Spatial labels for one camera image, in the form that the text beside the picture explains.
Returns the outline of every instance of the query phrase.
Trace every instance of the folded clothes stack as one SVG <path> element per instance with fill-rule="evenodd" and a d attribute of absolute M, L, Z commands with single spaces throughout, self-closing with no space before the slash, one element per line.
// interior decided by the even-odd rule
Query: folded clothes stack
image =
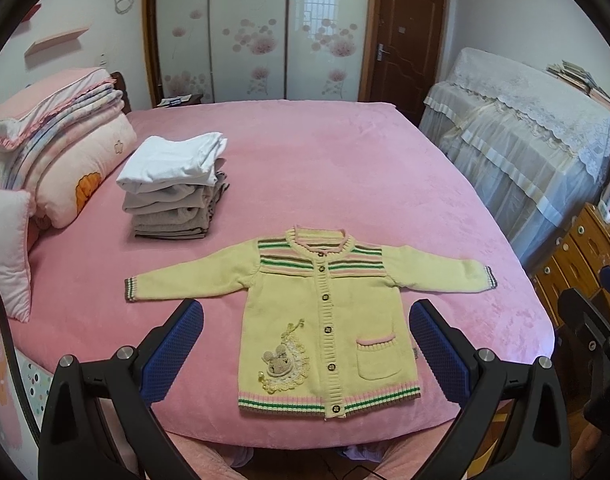
<path fill-rule="evenodd" d="M 25 189 L 45 225 L 72 222 L 136 146 L 103 68 L 63 70 L 0 104 L 0 188 Z"/>
<path fill-rule="evenodd" d="M 216 204 L 229 187 L 220 171 L 227 145 L 213 132 L 174 142 L 148 137 L 116 179 L 134 234 L 165 240 L 207 236 Z"/>

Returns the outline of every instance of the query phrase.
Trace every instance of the gray folded clothes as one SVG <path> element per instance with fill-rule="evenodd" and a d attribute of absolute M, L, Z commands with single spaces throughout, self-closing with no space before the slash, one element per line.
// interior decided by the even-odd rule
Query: gray folded clothes
<path fill-rule="evenodd" d="M 225 163 L 224 158 L 217 158 L 214 163 L 214 170 L 217 171 L 216 178 L 218 179 L 219 170 Z M 149 191 L 147 193 L 125 193 L 125 199 L 123 200 L 123 211 L 131 214 L 146 214 L 147 212 L 156 213 L 157 211 L 130 211 L 131 209 L 137 209 L 148 205 L 156 204 L 158 202 L 178 202 L 185 197 L 194 194 L 197 188 L 203 188 L 196 184 L 174 184 L 173 186 L 164 187 L 163 189 L 157 189 L 156 191 Z M 176 207 L 205 207 L 205 205 L 178 205 Z M 159 209 L 158 211 L 167 211 L 168 209 Z"/>
<path fill-rule="evenodd" d="M 171 211 L 174 209 L 182 209 L 182 208 L 205 208 L 210 203 L 211 196 L 213 195 L 214 189 L 210 186 L 191 186 L 194 190 L 187 196 L 176 200 L 174 202 L 155 202 L 153 204 L 148 204 L 140 207 L 125 207 L 125 202 L 123 204 L 123 211 L 129 213 L 130 215 L 143 215 L 149 216 L 152 213 L 160 213 L 162 211 Z"/>
<path fill-rule="evenodd" d="M 207 210 L 199 207 L 181 207 L 170 209 L 169 211 L 161 211 L 159 213 L 149 213 L 147 215 L 132 216 L 132 226 L 135 229 L 160 227 L 171 227 L 175 225 L 186 224 L 194 220 L 201 211 Z"/>
<path fill-rule="evenodd" d="M 207 229 L 213 216 L 213 207 L 221 199 L 223 188 L 229 187 L 225 184 L 224 175 L 214 186 L 214 196 L 210 204 L 204 208 L 188 208 L 183 210 L 163 211 L 149 215 L 137 215 L 132 217 L 132 225 L 135 232 L 148 233 L 175 233 L 179 231 L 195 230 L 197 228 Z"/>
<path fill-rule="evenodd" d="M 199 186 L 192 184 L 174 184 L 163 189 L 150 191 L 149 193 L 125 193 L 123 200 L 123 211 L 139 207 L 145 207 L 157 202 L 178 202 L 191 195 Z"/>
<path fill-rule="evenodd" d="M 205 238 L 208 233 L 211 219 L 214 216 L 215 206 L 223 196 L 223 193 L 229 187 L 226 182 L 219 182 L 215 186 L 215 193 L 207 208 L 191 221 L 180 225 L 162 225 L 162 226 L 139 226 L 135 229 L 136 236 L 148 238 L 160 238 L 163 240 L 191 240 L 193 238 Z"/>

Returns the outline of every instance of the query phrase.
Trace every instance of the wooden drawer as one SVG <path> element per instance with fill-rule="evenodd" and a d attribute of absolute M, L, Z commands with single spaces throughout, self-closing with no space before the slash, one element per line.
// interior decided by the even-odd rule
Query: wooden drawer
<path fill-rule="evenodd" d="M 536 292 L 538 299 L 540 300 L 540 302 L 542 303 L 542 306 L 547 311 L 547 315 L 549 316 L 549 319 L 551 320 L 552 324 L 554 325 L 554 328 L 559 327 L 560 319 L 556 315 L 556 310 L 549 303 L 549 300 L 547 299 L 547 294 L 545 294 L 545 289 L 540 284 L 538 278 L 536 276 L 534 276 L 531 279 L 531 283 L 534 286 L 534 291 Z"/>
<path fill-rule="evenodd" d="M 542 287 L 550 309 L 554 313 L 557 324 L 560 325 L 562 322 L 560 317 L 558 317 L 558 297 L 561 292 L 566 288 L 569 288 L 569 284 L 553 256 L 547 261 L 543 268 L 536 273 L 536 280 Z"/>
<path fill-rule="evenodd" d="M 583 209 L 569 231 L 596 275 L 604 266 L 610 266 L 610 240 L 597 222 L 587 209 Z"/>
<path fill-rule="evenodd" d="M 600 286 L 590 269 L 587 260 L 582 257 L 581 251 L 573 238 L 567 234 L 554 253 L 554 259 L 558 263 L 563 276 L 569 286 L 577 288 L 586 298 L 592 297 Z"/>

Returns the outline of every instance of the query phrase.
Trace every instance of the sliding wardrobe door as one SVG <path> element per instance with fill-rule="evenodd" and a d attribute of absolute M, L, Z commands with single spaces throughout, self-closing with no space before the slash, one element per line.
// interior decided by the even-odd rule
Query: sliding wardrobe door
<path fill-rule="evenodd" d="M 367 3 L 290 0 L 288 99 L 358 99 Z"/>
<path fill-rule="evenodd" d="M 203 93 L 213 102 L 207 0 L 156 0 L 165 97 Z"/>
<path fill-rule="evenodd" d="M 285 97 L 286 0 L 210 0 L 217 102 Z"/>

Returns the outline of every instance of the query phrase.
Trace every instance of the door handle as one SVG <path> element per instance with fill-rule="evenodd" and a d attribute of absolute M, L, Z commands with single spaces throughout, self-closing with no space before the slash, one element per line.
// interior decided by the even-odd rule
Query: door handle
<path fill-rule="evenodd" d="M 378 50 L 378 54 L 376 56 L 376 61 L 382 61 L 383 60 L 383 54 L 389 54 L 389 52 L 383 48 L 383 44 L 382 43 L 379 43 L 379 50 Z"/>

